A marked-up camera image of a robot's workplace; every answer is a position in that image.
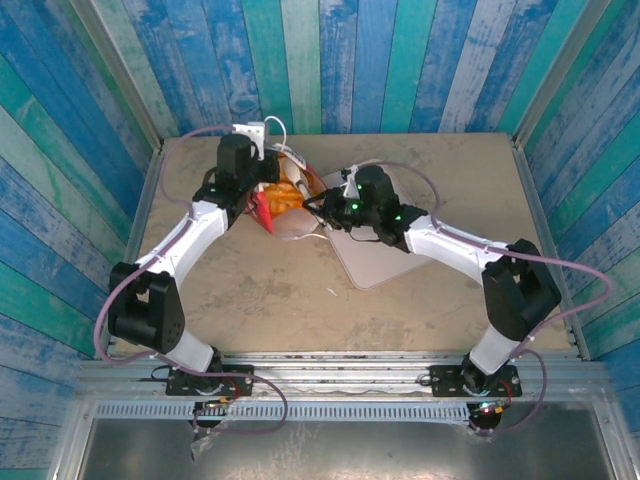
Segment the white cutting board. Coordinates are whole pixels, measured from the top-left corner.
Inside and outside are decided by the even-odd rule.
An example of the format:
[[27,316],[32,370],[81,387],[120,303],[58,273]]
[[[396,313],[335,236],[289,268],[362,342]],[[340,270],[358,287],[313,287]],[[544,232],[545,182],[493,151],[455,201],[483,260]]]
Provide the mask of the white cutting board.
[[[389,175],[400,203],[414,205],[391,170],[386,166],[382,166],[382,169]],[[327,188],[337,187],[344,183],[339,171],[323,177],[322,181],[327,185]],[[341,230],[328,231],[325,229],[325,233],[353,285],[360,290],[368,290],[382,285],[432,260],[429,257],[405,253],[383,243],[357,242],[348,233]],[[377,238],[371,227],[354,228],[351,230],[351,235],[358,240],[375,240]]]

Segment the stainless steel surface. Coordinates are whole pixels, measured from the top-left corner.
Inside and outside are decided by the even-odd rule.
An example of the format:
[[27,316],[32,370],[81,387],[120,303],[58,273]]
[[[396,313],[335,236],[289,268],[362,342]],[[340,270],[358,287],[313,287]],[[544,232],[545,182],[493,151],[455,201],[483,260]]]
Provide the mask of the stainless steel surface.
[[527,140],[531,137],[547,105],[549,105],[558,87],[562,84],[569,68],[571,68],[578,53],[580,53],[580,50],[609,3],[610,0],[589,0],[585,5],[569,37],[558,53],[542,85],[538,88],[535,97],[529,104],[520,124],[516,128],[514,140],[518,147],[527,143]]
[[127,100],[129,107],[131,107],[131,111],[136,117],[136,120],[138,120],[138,124],[144,136],[149,141],[151,148],[159,148],[160,136],[153,124],[153,120],[151,120],[151,115],[149,115],[147,107],[138,93],[138,88],[131,78],[124,60],[111,41],[107,29],[102,22],[102,18],[100,18],[93,4],[93,0],[71,0],[71,5],[73,5],[73,8],[87,29],[98,52],[100,52],[100,56],[102,56],[113,78],[120,87],[124,98]]
[[[538,197],[536,187],[533,183],[533,177],[531,176],[531,170],[529,170],[529,163],[527,162],[527,157],[524,153],[524,150],[521,147],[516,148],[514,146],[513,158],[516,162],[518,173],[520,174],[520,181],[522,182],[522,188],[524,190],[525,196],[527,197],[527,202],[529,203],[529,210],[531,210],[533,224],[536,227],[536,232],[538,233],[538,238],[540,239],[540,246],[542,247],[542,251],[549,257],[557,258],[558,252],[556,251],[556,245],[553,242],[553,237],[551,236],[551,231],[549,230],[549,224],[547,223],[547,218],[545,217],[544,211],[542,210],[540,197]],[[569,293],[569,289],[567,288],[567,283],[565,281],[564,274],[562,273],[562,269],[556,265],[549,265],[549,270],[551,272],[551,275],[553,275],[558,288],[560,289],[560,294],[562,295],[560,308],[565,311],[573,308],[571,294]],[[582,327],[580,326],[578,317],[576,315],[565,317],[564,323],[567,326],[569,339],[570,341],[575,343],[580,356],[586,360],[589,360],[591,358],[589,355],[589,349],[587,347],[587,343],[584,340]]]
[[[509,419],[528,408],[513,407]],[[522,431],[491,440],[437,424],[289,422],[270,436],[219,436],[194,463],[192,439],[185,421],[97,420],[81,478],[614,478],[584,405],[548,405]]]

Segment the teal wood plank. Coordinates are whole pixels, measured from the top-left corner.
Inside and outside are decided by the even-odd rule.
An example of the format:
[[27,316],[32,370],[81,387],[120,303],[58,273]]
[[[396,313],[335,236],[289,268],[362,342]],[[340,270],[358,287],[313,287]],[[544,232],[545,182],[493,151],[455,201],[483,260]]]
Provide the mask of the teal wood plank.
[[397,0],[359,0],[351,133],[379,133]]
[[[282,29],[280,0],[242,0],[251,58],[255,69],[263,115],[275,115],[287,131],[293,128],[287,54]],[[270,125],[273,133],[280,127]]]
[[322,133],[318,0],[281,0],[293,129]]
[[96,318],[106,294],[73,265],[0,210],[0,262],[37,283],[89,318]]
[[0,132],[5,139],[0,142],[0,156],[112,263],[120,261],[124,242],[3,108],[0,108]]
[[380,131],[407,133],[437,0],[398,0]]
[[2,157],[0,209],[107,291],[109,260]]
[[322,133],[351,132],[357,0],[320,0]]
[[58,1],[58,4],[60,5],[60,8],[64,12],[65,17],[67,18],[69,23],[73,26],[73,30],[75,31],[76,35],[80,39],[80,42],[82,42],[82,46],[84,47],[87,54],[89,55],[89,58],[91,58],[91,63],[93,63],[93,65],[96,67],[96,69],[100,73],[100,76],[102,77],[102,80],[104,81],[105,85],[109,89],[109,92],[113,96],[114,100],[117,102],[118,107],[120,107],[120,110],[122,111],[124,116],[127,118],[127,121],[129,122],[129,126],[133,130],[133,133],[136,135],[136,137],[138,137],[138,140],[148,152],[147,156],[151,157],[153,153],[152,152],[153,149],[151,148],[151,145],[149,145],[149,140],[147,139],[144,132],[142,131],[142,128],[140,128],[140,124],[138,123],[138,120],[136,119],[133,111],[131,110],[131,107],[129,106],[129,102],[127,102],[127,99],[124,98],[124,95],[122,94],[122,91],[118,86],[118,83],[116,82],[115,78],[113,78],[113,75],[111,74],[109,67],[107,67],[107,64],[102,58],[102,55],[100,55],[100,52],[98,52],[98,49],[96,48],[96,45],[93,43],[93,40],[89,35],[89,32],[87,32],[87,29],[84,27],[82,20],[80,20],[80,17],[78,17],[78,14],[76,13],[75,8],[73,8],[73,5],[71,5],[71,1],[70,0],[57,0],[57,1]]
[[42,19],[42,23],[48,28],[53,38],[58,41],[60,48],[82,78],[98,107],[129,152],[131,160],[141,172],[146,173],[152,154],[151,147],[147,142],[141,142],[135,135],[124,112],[107,88],[102,75],[93,64],[64,10],[58,4],[58,0],[38,0],[33,2],[33,5]]
[[515,6],[516,0],[480,2],[476,6],[442,112],[439,132],[467,130]]
[[64,132],[2,56],[0,56],[0,83],[3,86],[0,89],[0,106],[13,117],[78,192],[91,203],[120,240],[126,242],[131,230],[131,218],[136,212],[136,199],[131,190],[120,181],[117,172],[107,180],[110,180],[109,185],[115,187],[113,191],[118,199],[81,157]]
[[94,0],[161,138],[178,136],[178,127],[121,0]]
[[93,319],[0,263],[0,312],[92,356]]
[[[0,418],[0,469],[27,468],[33,472],[49,468],[59,435],[60,427],[55,425]],[[6,475],[10,480],[32,478]]]
[[640,155],[638,138],[640,113],[626,125],[549,217],[549,229],[556,242]]
[[242,0],[203,0],[234,123],[263,117]]
[[201,0],[164,0],[206,125],[231,125],[229,102]]
[[605,36],[609,35],[609,27],[616,20],[616,17],[618,16],[620,9],[625,5],[625,2],[626,0],[612,0],[602,13],[598,23],[589,34],[589,37],[582,46],[578,56],[571,64],[569,71],[562,79],[562,83],[558,87],[558,90],[549,102],[549,105],[547,105],[547,108],[540,117],[540,120],[538,120],[531,136],[527,140],[525,145],[527,157],[530,157],[531,153],[535,150],[538,141],[549,126],[551,119],[554,118],[556,113],[560,110],[560,106],[563,104],[564,99],[573,88],[587,64],[590,63],[592,55],[594,55],[596,49],[599,48],[599,45]]
[[498,131],[508,134],[515,132],[585,4],[586,0],[558,1],[498,124]]
[[0,313],[0,365],[74,387],[75,371],[89,357]]
[[59,426],[64,423],[72,388],[2,366],[0,381],[0,417]]

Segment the distressed wooden panel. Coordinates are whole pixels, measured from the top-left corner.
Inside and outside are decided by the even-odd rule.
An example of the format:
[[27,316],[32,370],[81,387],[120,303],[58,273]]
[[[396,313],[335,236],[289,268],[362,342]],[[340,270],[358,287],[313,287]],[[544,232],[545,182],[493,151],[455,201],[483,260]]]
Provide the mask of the distressed wooden panel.
[[600,48],[599,45],[605,36],[608,36],[613,32],[613,30],[609,30],[609,27],[616,20],[616,17],[618,16],[620,9],[625,5],[625,2],[626,0],[612,0],[602,13],[602,16],[598,20],[593,31],[589,34],[589,37],[580,49],[580,53],[578,53],[578,56],[573,61],[569,71],[562,79],[562,83],[558,87],[558,90],[549,102],[549,105],[547,105],[542,117],[540,117],[540,120],[533,129],[531,136],[527,140],[525,152],[529,160],[531,159],[531,154],[536,148],[542,134],[546,132],[551,120],[555,117],[556,113],[560,111],[560,107],[563,104],[564,99],[567,97],[569,92],[572,91],[574,84],[578,78],[580,78],[580,75],[586,66],[592,64],[592,55],[596,49]]
[[[287,131],[296,133],[291,114],[280,0],[242,0],[242,6],[262,113],[275,115]],[[280,127],[275,123],[270,125],[270,130],[280,133]]]
[[322,133],[318,0],[281,0],[293,129]]
[[123,2],[142,41],[158,84],[174,113],[180,134],[204,125],[189,72],[176,43],[162,0]]
[[437,0],[398,0],[380,130],[407,133]]
[[475,0],[438,2],[411,116],[410,132],[438,131],[475,7]]
[[322,131],[351,132],[357,0],[320,0]]
[[88,357],[0,313],[0,365],[73,387],[80,360]]
[[500,0],[480,3],[475,9],[442,112],[440,132],[466,131],[515,5],[516,0]]
[[203,0],[231,116],[235,123],[263,118],[241,0]]
[[502,115],[498,131],[515,131],[586,3],[587,0],[558,0],[529,59],[527,68]]
[[0,468],[49,468],[59,432],[55,425],[0,418]]
[[[104,83],[100,72],[98,72],[89,53],[76,35],[58,0],[39,0],[33,2],[33,5],[42,19],[42,24],[57,40],[71,65],[73,65],[77,74],[87,86],[98,108],[118,135],[127,152],[129,152],[131,160],[141,172],[146,173],[151,159],[151,147],[146,142],[141,142],[134,134],[129,121]],[[29,10],[29,18],[34,15],[31,9],[24,8],[24,10]]]
[[0,157],[0,208],[83,275],[107,290],[111,263]]
[[165,0],[173,35],[208,125],[230,125],[231,112],[200,0]]
[[351,133],[380,131],[396,7],[397,0],[359,1]]
[[[126,241],[131,230],[131,219],[136,212],[136,198],[133,192],[120,181],[117,172],[112,172],[108,165],[107,168],[96,165],[97,171],[106,174],[106,184],[102,182],[1,56],[0,83],[4,87],[0,89],[0,106],[28,133],[78,192],[94,206],[120,240]],[[94,164],[99,160],[91,159]]]
[[76,350],[93,355],[93,319],[0,263],[0,312]]
[[13,118],[0,108],[2,156],[113,263],[122,259],[124,243],[53,165]]
[[0,417],[62,425],[73,389],[0,366]]
[[178,128],[149,60],[120,0],[93,0],[109,36],[118,47],[138,87],[153,123],[162,137],[175,137]]
[[557,0],[519,0],[478,96],[468,132],[495,130]]

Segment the blue wooden wall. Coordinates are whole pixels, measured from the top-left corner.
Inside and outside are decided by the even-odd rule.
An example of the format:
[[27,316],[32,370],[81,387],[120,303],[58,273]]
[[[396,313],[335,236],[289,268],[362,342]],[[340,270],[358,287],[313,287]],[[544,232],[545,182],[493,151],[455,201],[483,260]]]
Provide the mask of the blue wooden wall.
[[0,2],[0,479],[44,478],[151,153],[69,0]]
[[513,133],[587,0],[92,0],[162,137]]
[[[615,283],[579,318],[640,432],[640,1],[611,1],[525,152],[558,255]],[[566,278],[576,304],[602,292],[589,275]]]

